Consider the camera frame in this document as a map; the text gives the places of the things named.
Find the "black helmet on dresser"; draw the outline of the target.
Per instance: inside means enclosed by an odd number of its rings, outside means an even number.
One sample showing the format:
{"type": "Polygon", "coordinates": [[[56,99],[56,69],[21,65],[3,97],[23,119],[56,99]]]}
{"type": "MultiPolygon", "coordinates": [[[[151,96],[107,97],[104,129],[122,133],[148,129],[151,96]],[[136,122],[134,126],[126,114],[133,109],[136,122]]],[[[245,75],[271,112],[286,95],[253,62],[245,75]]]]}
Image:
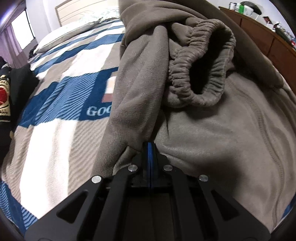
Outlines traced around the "black helmet on dresser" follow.
{"type": "Polygon", "coordinates": [[[242,6],[248,6],[249,8],[253,9],[253,12],[258,15],[262,15],[261,8],[258,5],[256,5],[255,3],[251,2],[251,1],[242,1],[240,4],[242,6]]]}

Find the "black baseball emblem jacket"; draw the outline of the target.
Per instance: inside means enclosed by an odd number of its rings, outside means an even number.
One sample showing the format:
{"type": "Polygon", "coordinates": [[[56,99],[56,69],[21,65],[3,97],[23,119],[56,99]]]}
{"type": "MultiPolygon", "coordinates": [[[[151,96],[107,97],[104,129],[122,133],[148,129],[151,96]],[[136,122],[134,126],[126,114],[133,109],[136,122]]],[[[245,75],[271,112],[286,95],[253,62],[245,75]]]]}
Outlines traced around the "black baseball emblem jacket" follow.
{"type": "Polygon", "coordinates": [[[38,84],[30,64],[12,68],[1,58],[1,162],[9,151],[18,119],[38,84]]]}

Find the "blue white plaid blanket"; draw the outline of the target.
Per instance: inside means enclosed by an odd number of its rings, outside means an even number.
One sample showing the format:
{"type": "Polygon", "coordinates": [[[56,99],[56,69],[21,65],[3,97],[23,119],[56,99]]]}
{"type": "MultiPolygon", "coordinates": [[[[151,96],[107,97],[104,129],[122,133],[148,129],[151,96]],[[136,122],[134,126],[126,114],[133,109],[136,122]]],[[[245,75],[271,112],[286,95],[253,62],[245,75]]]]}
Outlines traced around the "blue white plaid blanket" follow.
{"type": "Polygon", "coordinates": [[[39,83],[1,158],[1,210],[20,235],[90,178],[124,33],[106,20],[31,62],[39,83]]]}

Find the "white wooden headboard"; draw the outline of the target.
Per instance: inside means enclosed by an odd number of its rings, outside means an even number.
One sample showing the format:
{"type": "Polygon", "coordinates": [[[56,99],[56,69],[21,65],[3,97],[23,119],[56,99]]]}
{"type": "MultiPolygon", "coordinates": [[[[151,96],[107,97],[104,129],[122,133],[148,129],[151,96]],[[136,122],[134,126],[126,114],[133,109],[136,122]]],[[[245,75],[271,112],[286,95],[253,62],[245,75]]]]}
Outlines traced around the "white wooden headboard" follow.
{"type": "Polygon", "coordinates": [[[99,20],[118,18],[118,1],[75,0],[64,1],[55,7],[60,26],[87,19],[99,20]]]}

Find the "pale green front pillow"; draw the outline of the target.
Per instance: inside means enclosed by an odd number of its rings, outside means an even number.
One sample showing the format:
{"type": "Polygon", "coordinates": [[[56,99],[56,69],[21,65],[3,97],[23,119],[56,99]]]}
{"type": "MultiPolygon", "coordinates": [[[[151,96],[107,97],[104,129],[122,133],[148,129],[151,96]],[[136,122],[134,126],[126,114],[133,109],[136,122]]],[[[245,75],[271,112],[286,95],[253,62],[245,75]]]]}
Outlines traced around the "pale green front pillow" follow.
{"type": "Polygon", "coordinates": [[[100,21],[101,19],[81,19],[53,30],[39,42],[38,46],[34,50],[34,53],[39,54],[47,52],[58,44],[69,40],[80,33],[90,30],[99,24],[100,21]]]}

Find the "brown wooden dresser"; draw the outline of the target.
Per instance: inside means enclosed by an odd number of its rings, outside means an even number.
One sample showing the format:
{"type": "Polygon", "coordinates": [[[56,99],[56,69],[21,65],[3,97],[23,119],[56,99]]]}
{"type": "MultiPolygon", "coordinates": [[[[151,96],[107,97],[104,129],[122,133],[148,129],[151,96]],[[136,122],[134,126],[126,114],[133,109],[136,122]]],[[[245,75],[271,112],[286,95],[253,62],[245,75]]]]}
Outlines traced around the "brown wooden dresser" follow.
{"type": "Polygon", "coordinates": [[[290,88],[295,91],[295,49],[279,35],[254,19],[221,6],[219,9],[249,35],[285,78],[290,88]]]}

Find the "grey-brown fleece sweatpants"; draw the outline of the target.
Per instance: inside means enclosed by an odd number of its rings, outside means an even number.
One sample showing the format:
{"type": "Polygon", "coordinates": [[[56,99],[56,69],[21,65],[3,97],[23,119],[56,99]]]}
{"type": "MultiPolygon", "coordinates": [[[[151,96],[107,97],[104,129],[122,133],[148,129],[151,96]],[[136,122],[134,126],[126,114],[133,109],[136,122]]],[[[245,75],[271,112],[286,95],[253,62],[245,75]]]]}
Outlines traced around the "grey-brown fleece sweatpants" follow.
{"type": "Polygon", "coordinates": [[[248,35],[207,1],[119,1],[125,34],[92,174],[147,141],[208,174],[269,231],[295,195],[295,95],[248,35]]]}

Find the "purple curtain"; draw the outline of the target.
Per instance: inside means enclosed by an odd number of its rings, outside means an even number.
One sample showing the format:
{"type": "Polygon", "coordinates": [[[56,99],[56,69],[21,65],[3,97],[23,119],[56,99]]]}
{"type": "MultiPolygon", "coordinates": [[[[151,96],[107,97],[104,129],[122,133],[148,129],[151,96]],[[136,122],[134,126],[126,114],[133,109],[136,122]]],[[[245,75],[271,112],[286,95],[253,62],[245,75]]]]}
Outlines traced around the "purple curtain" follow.
{"type": "Polygon", "coordinates": [[[27,56],[16,39],[12,25],[1,32],[1,57],[13,68],[21,68],[27,64],[27,56]]]}

